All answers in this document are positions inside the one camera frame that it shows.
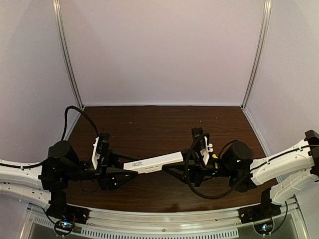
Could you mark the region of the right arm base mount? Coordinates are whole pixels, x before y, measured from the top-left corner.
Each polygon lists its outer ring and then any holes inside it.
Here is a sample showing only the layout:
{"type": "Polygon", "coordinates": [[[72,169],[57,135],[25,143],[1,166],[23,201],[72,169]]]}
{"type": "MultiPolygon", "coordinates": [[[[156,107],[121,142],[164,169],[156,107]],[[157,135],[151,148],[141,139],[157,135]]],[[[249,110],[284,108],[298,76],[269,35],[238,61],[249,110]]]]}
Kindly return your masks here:
{"type": "Polygon", "coordinates": [[[281,206],[272,203],[260,203],[238,209],[242,224],[265,220],[281,214],[281,206]]]}

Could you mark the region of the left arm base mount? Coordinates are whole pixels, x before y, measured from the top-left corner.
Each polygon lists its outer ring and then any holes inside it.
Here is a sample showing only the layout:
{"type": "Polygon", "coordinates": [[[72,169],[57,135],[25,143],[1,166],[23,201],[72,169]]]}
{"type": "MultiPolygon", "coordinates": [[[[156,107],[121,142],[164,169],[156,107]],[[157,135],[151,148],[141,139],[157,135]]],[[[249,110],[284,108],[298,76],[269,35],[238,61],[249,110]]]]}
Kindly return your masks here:
{"type": "Polygon", "coordinates": [[[63,207],[50,205],[46,210],[48,216],[83,225],[87,223],[89,213],[90,210],[87,208],[71,206],[68,204],[63,207]]]}

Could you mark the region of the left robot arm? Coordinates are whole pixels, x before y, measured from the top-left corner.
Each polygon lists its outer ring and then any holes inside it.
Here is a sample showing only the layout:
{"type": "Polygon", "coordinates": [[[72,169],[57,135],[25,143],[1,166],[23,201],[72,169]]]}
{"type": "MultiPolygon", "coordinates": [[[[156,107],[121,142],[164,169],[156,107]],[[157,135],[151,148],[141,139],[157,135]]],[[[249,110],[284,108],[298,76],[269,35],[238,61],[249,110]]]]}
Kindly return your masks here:
{"type": "Polygon", "coordinates": [[[81,161],[71,144],[62,140],[49,148],[47,159],[40,163],[1,161],[0,180],[9,193],[18,186],[18,195],[45,208],[49,216],[84,221],[88,210],[68,205],[64,189],[69,181],[96,180],[100,189],[115,190],[137,177],[138,172],[125,169],[119,158],[101,141],[93,145],[92,159],[81,161]]]}

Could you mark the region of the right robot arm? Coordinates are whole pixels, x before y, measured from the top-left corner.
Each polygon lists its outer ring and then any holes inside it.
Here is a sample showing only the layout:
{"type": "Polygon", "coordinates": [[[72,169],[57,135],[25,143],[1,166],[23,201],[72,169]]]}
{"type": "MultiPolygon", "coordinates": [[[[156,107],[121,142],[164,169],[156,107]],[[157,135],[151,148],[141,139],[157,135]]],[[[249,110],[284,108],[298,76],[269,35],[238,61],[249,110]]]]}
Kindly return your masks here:
{"type": "Polygon", "coordinates": [[[247,192],[258,186],[290,173],[289,182],[279,183],[262,193],[265,205],[282,205],[296,191],[302,189],[308,180],[319,178],[319,135],[313,130],[294,146],[272,156],[255,159],[252,150],[243,142],[233,140],[213,153],[210,135],[201,128],[192,129],[193,143],[181,152],[181,161],[165,164],[162,170],[171,174],[197,196],[217,200],[233,191],[247,192]],[[202,182],[214,178],[228,178],[229,189],[219,195],[205,195],[197,190],[202,182]]]}

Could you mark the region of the white remote control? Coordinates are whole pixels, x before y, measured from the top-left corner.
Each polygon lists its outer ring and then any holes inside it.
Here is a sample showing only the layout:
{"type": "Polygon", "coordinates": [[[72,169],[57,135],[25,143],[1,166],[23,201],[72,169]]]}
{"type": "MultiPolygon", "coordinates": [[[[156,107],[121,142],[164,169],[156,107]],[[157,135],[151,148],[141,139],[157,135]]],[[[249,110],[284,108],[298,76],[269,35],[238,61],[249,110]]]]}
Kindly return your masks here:
{"type": "Polygon", "coordinates": [[[183,162],[181,151],[133,162],[127,162],[123,164],[123,169],[134,171],[138,174],[147,174],[161,171],[164,165],[179,162],[183,162]]]}

